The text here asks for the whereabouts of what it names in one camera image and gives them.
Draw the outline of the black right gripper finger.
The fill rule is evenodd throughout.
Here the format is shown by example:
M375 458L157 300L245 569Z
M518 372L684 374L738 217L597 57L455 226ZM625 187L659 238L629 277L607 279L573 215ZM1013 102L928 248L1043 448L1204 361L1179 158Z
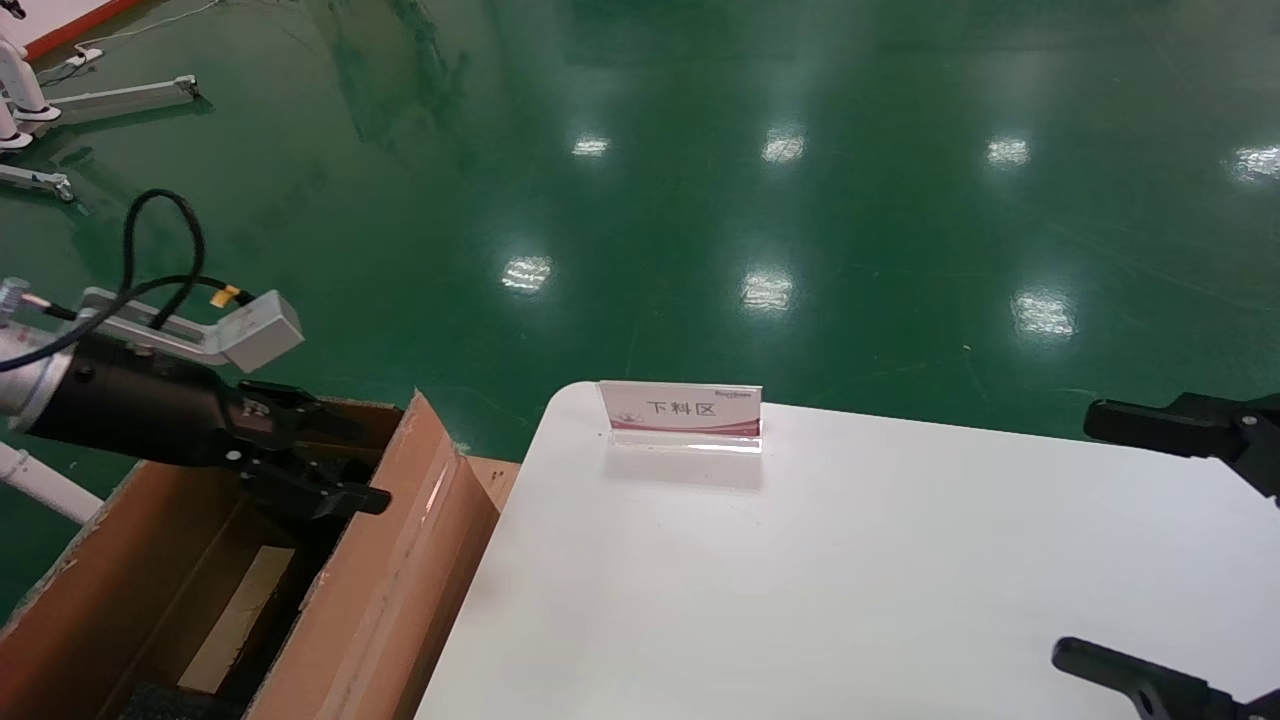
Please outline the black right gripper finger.
M1140 719L1277 719L1279 691L1239 702L1206 680L1083 641L1059 639L1051 664L1125 696Z
M1084 434L1179 457L1211 457L1279 500L1279 395L1247 401L1183 393L1165 407L1096 400Z

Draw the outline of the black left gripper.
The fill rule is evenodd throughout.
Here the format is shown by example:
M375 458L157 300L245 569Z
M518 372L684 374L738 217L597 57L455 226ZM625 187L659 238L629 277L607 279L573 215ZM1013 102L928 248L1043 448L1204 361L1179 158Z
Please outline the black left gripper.
M241 380L238 389L296 434L366 436L364 423L300 387ZM70 351L26 434L180 468L225 468L260 505L288 518L351 519L390 507L392 492L372 486L364 460L256 447L232 419L242 400L209 366L91 334Z

